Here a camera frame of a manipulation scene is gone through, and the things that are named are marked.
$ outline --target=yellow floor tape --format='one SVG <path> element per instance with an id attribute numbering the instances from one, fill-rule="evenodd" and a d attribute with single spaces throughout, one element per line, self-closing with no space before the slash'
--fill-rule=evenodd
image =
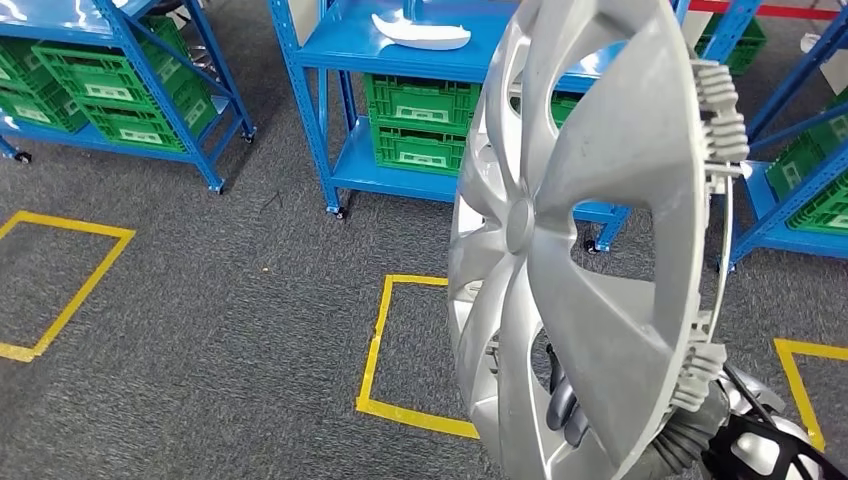
<path id="1" fill-rule="evenodd" d="M 356 410 L 418 428 L 459 435 L 461 437 L 480 438 L 471 422 L 418 412 L 371 398 L 371 387 L 374 383 L 374 373 L 377 370 L 377 354 L 380 352 L 380 342 L 383 339 L 383 330 L 386 327 L 386 319 L 389 315 L 392 288 L 396 283 L 447 286 L 448 279 L 418 275 L 386 275 L 383 283 L 383 296 L 380 300 L 380 310 L 377 315 L 377 324 L 374 327 L 374 337 L 371 339 L 371 346 L 368 349 L 368 359 L 365 361 L 362 387 L 359 390 L 359 397 L 356 399 Z"/>
<path id="2" fill-rule="evenodd" d="M 848 348 L 799 342 L 785 338 L 775 338 L 774 346 L 777 349 L 777 356 L 780 358 L 783 370 L 786 372 L 786 378 L 789 380 L 789 389 L 792 390 L 795 404 L 801 413 L 801 421 L 807 427 L 810 442 L 820 451 L 824 451 L 824 436 L 822 436 L 821 427 L 819 426 L 818 419 L 816 419 L 813 404 L 810 402 L 810 396 L 807 394 L 806 387 L 804 387 L 804 381 L 801 379 L 801 372 L 798 371 L 798 365 L 795 364 L 795 359 L 792 355 L 812 355 L 814 357 L 848 361 Z"/>
<path id="3" fill-rule="evenodd" d="M 54 320 L 50 327 L 47 328 L 47 331 L 44 332 L 44 335 L 42 335 L 38 342 L 36 342 L 35 346 L 30 348 L 0 343 L 0 357 L 17 360 L 19 362 L 31 362 L 35 357 L 43 354 L 44 351 L 47 350 L 47 347 L 50 346 L 50 343 L 56 339 L 56 336 L 59 335 L 59 332 L 68 323 L 68 320 L 71 319 L 74 312 L 76 312 L 80 305 L 82 305 L 85 297 L 91 293 L 97 285 L 97 282 L 103 278 L 103 275 L 106 274 L 109 267 L 115 263 L 115 260 L 121 252 L 123 252 L 127 244 L 130 243 L 133 235 L 135 235 L 135 230 L 100 225 L 97 223 L 82 222 L 79 220 L 54 217 L 51 215 L 41 215 L 21 210 L 14 214 L 8 222 L 0 227 L 0 240 L 2 240 L 2 238 L 19 223 L 32 223 L 35 225 L 62 228 L 76 232 L 105 235 L 107 237 L 114 237 L 118 239 L 115 246 L 113 246 L 109 253 L 106 254 L 106 258 L 104 258 L 97 268 L 94 269 L 94 272 L 88 277 L 85 283 L 82 284 L 82 287 L 80 287 L 77 293 L 74 294 L 73 298 L 71 298 L 71 301 L 65 306 L 65 308 L 62 309 L 62 312 L 59 313 L 56 320 Z"/>

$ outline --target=cable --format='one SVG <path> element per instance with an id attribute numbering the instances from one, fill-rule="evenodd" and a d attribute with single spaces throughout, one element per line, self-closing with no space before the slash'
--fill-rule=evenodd
<path id="1" fill-rule="evenodd" d="M 771 415 L 769 415 L 766 409 L 763 408 L 762 404 L 760 404 L 760 402 L 758 402 L 757 399 L 754 398 L 754 394 L 751 393 L 750 390 L 748 390 L 748 387 L 745 386 L 745 382 L 743 382 L 742 379 L 739 378 L 739 375 L 736 375 L 736 370 L 734 370 L 733 366 L 727 362 L 724 363 L 724 373 L 727 374 L 727 378 L 729 378 L 730 381 L 733 382 L 733 385 L 739 390 L 739 393 L 741 393 L 742 396 L 745 397 L 745 400 L 747 400 L 748 403 L 751 404 L 751 408 L 756 410 L 757 414 L 762 417 L 763 421 L 768 423 L 772 427 L 777 428 L 777 424 L 774 423 L 774 419 L 771 418 Z"/>
<path id="2" fill-rule="evenodd" d="M 729 175 L 724 177 L 724 190 L 724 238 L 721 246 L 721 260 L 719 260 L 716 300 L 707 330 L 708 342 L 713 339 L 713 333 L 718 325 L 718 315 L 721 312 L 721 302 L 724 300 L 727 274 L 730 270 L 730 249 L 733 246 L 733 177 Z"/>

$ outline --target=blue metal shelf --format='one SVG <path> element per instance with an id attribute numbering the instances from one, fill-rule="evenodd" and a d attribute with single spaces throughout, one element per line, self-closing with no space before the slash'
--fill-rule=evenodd
<path id="1" fill-rule="evenodd" d="M 848 7 L 843 7 L 839 16 L 822 34 L 821 39 L 802 57 L 799 64 L 751 121 L 748 126 L 748 137 L 752 150 L 788 138 L 793 134 L 797 135 L 800 131 L 833 118 L 841 112 L 841 107 L 837 107 L 768 138 L 761 140 L 757 138 L 795 96 L 804 81 L 817 71 L 818 66 L 829 59 L 846 39 L 848 39 Z M 848 258 L 848 236 L 804 232 L 792 230 L 786 226 L 786 221 L 792 218 L 800 208 L 815 198 L 836 177 L 848 170 L 848 142 L 843 142 L 835 151 L 830 152 L 824 161 L 780 201 L 775 200 L 765 177 L 765 170 L 769 165 L 769 163 L 753 161 L 743 163 L 746 170 L 743 185 L 754 210 L 755 222 L 733 239 L 730 264 L 735 265 L 755 248 L 776 248 L 812 255 Z"/>
<path id="2" fill-rule="evenodd" d="M 203 175 L 209 189 L 220 192 L 224 188 L 224 179 L 218 176 L 214 168 L 218 156 L 235 136 L 239 127 L 242 129 L 242 136 L 251 141 L 256 127 L 247 114 L 229 67 L 223 59 L 218 42 L 212 34 L 212 29 L 198 1 L 182 0 L 182 3 L 206 45 L 219 76 L 217 81 L 197 69 L 183 54 L 166 45 L 139 23 L 138 19 L 158 2 L 159 0 L 75 0 L 73 2 L 70 0 L 3 0 L 0 2 L 0 35 L 121 49 L 156 100 L 168 123 L 173 127 L 174 133 L 185 148 L 185 153 L 115 145 L 108 142 L 91 125 L 75 134 L 68 134 L 26 123 L 16 124 L 6 115 L 0 123 L 0 135 L 8 134 L 76 147 L 191 163 Z M 136 39 L 137 35 L 145 36 L 147 40 L 168 52 L 185 67 L 194 70 L 214 92 L 221 95 L 220 98 L 213 98 L 218 109 L 218 116 L 199 137 L 192 134 L 182 114 L 174 105 L 173 99 L 154 73 Z M 204 140 L 215 129 L 224 110 L 228 107 L 233 112 L 232 124 L 221 140 L 207 153 L 203 146 Z M 2 137 L 0 137 L 0 151 L 5 156 L 16 159 L 23 154 Z"/>
<path id="3" fill-rule="evenodd" d="M 305 67 L 483 83 L 489 60 L 516 4 L 489 0 L 426 3 L 420 8 L 416 23 L 462 25 L 471 31 L 468 45 L 457 50 L 431 51 L 394 45 L 374 26 L 371 14 L 390 20 L 403 11 L 404 3 L 405 0 L 336 0 L 303 48 L 295 53 L 297 62 Z M 586 57 L 565 74 L 557 88 L 587 91 L 621 48 L 614 45 Z"/>
<path id="4" fill-rule="evenodd" d="M 117 0 L 138 18 L 159 0 Z M 90 45 L 117 45 L 112 28 L 92 0 L 7 0 L 0 2 L 0 35 Z"/>
<path id="5" fill-rule="evenodd" d="M 756 221 L 760 221 L 778 205 L 765 176 L 765 171 L 771 164 L 749 161 L 745 162 L 745 165 L 750 168 L 744 179 L 748 199 L 751 202 Z M 758 240 L 757 246 L 797 253 L 848 258 L 848 237 L 792 230 L 786 226 L 785 222 L 779 222 L 769 229 Z"/>
<path id="6" fill-rule="evenodd" d="M 221 118 L 224 116 L 224 110 L 227 106 L 229 106 L 229 101 L 223 97 L 213 96 L 212 102 L 215 104 L 218 116 L 200 134 L 200 143 L 203 143 L 218 123 L 220 123 Z M 27 122 L 15 122 L 15 120 L 6 115 L 6 112 L 2 109 L 0 109 L 0 135 L 11 135 L 13 137 L 43 140 L 79 148 L 108 150 L 115 153 L 151 157 L 160 160 L 194 163 L 193 157 L 187 153 L 175 153 L 143 147 L 116 145 L 103 137 L 103 134 L 101 134 L 100 131 L 98 131 L 97 128 L 90 123 L 86 124 L 86 126 L 76 133 L 67 133 L 54 130 L 52 128 L 40 127 Z"/>
<path id="7" fill-rule="evenodd" d="M 452 202 L 456 195 L 454 178 L 376 165 L 368 120 L 356 111 L 348 72 L 482 83 L 492 54 L 517 4 L 490 0 L 335 0 L 327 7 L 326 0 L 314 1 L 318 5 L 318 23 L 302 47 L 294 29 L 289 1 L 268 0 L 268 6 L 321 181 L 327 211 L 338 213 L 341 210 L 339 188 Z M 759 0 L 734 1 L 734 5 L 743 7 L 747 3 L 758 4 Z M 679 2 L 678 8 L 685 9 L 687 4 Z M 739 11 L 739 15 L 731 13 L 725 16 L 734 21 L 721 22 L 716 37 L 733 40 L 739 37 L 747 26 L 744 17 L 747 15 L 750 19 L 753 10 L 742 8 Z M 387 21 L 403 16 L 418 24 L 462 25 L 471 31 L 471 40 L 464 47 L 450 51 L 394 45 L 374 26 L 371 15 L 375 13 Z M 724 52 L 719 47 L 718 44 L 708 46 L 708 58 L 726 58 L 729 51 Z M 556 89 L 577 93 L 587 91 L 622 48 L 622 43 L 613 44 L 582 59 L 565 73 Z M 313 105 L 307 68 L 318 69 L 317 107 Z M 331 167 L 327 153 L 327 70 L 339 70 L 344 118 L 349 132 L 334 167 Z M 604 224 L 595 240 L 595 247 L 601 251 L 609 250 L 628 214 L 626 207 L 601 203 L 585 203 L 575 209 L 577 219 Z"/>

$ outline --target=wheel cover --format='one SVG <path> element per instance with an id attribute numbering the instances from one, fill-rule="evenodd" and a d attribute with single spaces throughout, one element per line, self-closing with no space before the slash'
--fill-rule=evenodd
<path id="1" fill-rule="evenodd" d="M 618 41 L 627 44 L 558 130 L 556 81 Z M 519 75 L 521 114 L 509 106 Z M 620 478 L 660 428 L 698 315 L 705 152 L 667 0 L 521 2 L 469 132 L 448 282 L 462 397 L 511 478 Z M 653 282 L 572 260 L 572 210 L 586 200 L 652 211 Z M 590 425 L 577 447 L 545 424 L 550 394 L 530 363 L 542 328 Z"/>

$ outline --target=green plastic crate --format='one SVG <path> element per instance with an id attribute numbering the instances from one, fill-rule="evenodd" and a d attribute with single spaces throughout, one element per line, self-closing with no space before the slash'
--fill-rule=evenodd
<path id="1" fill-rule="evenodd" d="M 574 110 L 581 98 L 583 98 L 583 95 L 579 93 L 554 92 L 551 96 L 551 116 L 557 128 L 562 127 L 565 119 L 571 115 L 571 111 Z M 509 104 L 513 110 L 521 113 L 521 99 L 512 97 L 509 99 Z"/>
<path id="2" fill-rule="evenodd" d="M 174 104 L 189 130 L 199 136 L 218 115 L 209 91 L 200 80 L 187 82 L 174 94 Z M 179 136 L 160 110 L 138 110 L 82 103 L 85 115 L 109 141 L 183 152 Z"/>
<path id="3" fill-rule="evenodd" d="M 0 38 L 0 86 L 36 92 L 53 81 L 47 68 L 32 52 L 36 41 Z"/>
<path id="4" fill-rule="evenodd" d="M 383 125 L 465 135 L 480 85 L 366 74 L 365 98 L 368 116 Z"/>
<path id="5" fill-rule="evenodd" d="M 826 155 L 809 131 L 799 135 L 766 169 L 766 180 L 777 199 L 783 200 Z"/>
<path id="6" fill-rule="evenodd" d="M 848 173 L 807 202 L 786 225 L 796 230 L 848 235 Z"/>
<path id="7" fill-rule="evenodd" d="M 31 93 L 0 87 L 0 106 L 16 120 L 75 133 L 87 122 L 85 114 L 58 83 Z"/>
<path id="8" fill-rule="evenodd" d="M 111 143 L 184 152 L 182 142 L 158 112 L 83 105 L 85 114 Z"/>
<path id="9" fill-rule="evenodd" d="M 425 132 L 371 124 L 377 165 L 457 175 L 465 135 Z"/>
<path id="10" fill-rule="evenodd" d="M 848 90 L 830 102 L 829 108 L 848 100 Z M 766 179 L 778 200 L 801 183 L 807 174 L 848 139 L 848 115 L 833 118 L 803 132 L 766 170 Z"/>
<path id="11" fill-rule="evenodd" d="M 202 80 L 187 82 L 174 94 L 174 104 L 195 137 L 218 116 L 209 90 Z"/>
<path id="12" fill-rule="evenodd" d="M 176 43 L 171 46 L 187 57 L 188 49 L 173 20 L 161 18 L 150 17 L 146 22 L 152 25 L 157 35 L 164 35 L 163 41 Z M 185 82 L 197 78 L 191 69 L 152 42 L 144 38 L 140 38 L 139 42 L 169 94 L 173 95 Z M 152 109 L 156 106 L 144 82 L 118 50 L 42 43 L 33 47 L 33 52 L 77 100 L 119 108 L 132 105 Z"/>
<path id="13" fill-rule="evenodd" d="M 718 27 L 719 21 L 721 21 L 721 14 L 715 14 L 710 19 L 709 23 L 707 23 L 704 33 L 695 45 L 695 52 L 697 52 L 698 55 L 704 53 L 704 50 L 707 48 L 707 44 L 709 44 L 710 40 L 713 38 L 713 33 Z M 750 67 L 754 62 L 757 54 L 760 53 L 760 50 L 762 50 L 762 48 L 766 45 L 766 41 L 766 34 L 760 26 L 760 23 L 756 18 L 751 19 L 751 23 L 748 24 L 748 28 L 746 28 L 745 32 L 742 33 L 739 41 L 736 42 L 736 47 L 733 49 L 733 52 L 730 53 L 730 56 L 727 57 L 727 62 L 725 62 L 730 69 L 730 73 L 732 75 L 742 75 L 745 73 L 748 70 L 748 67 Z"/>

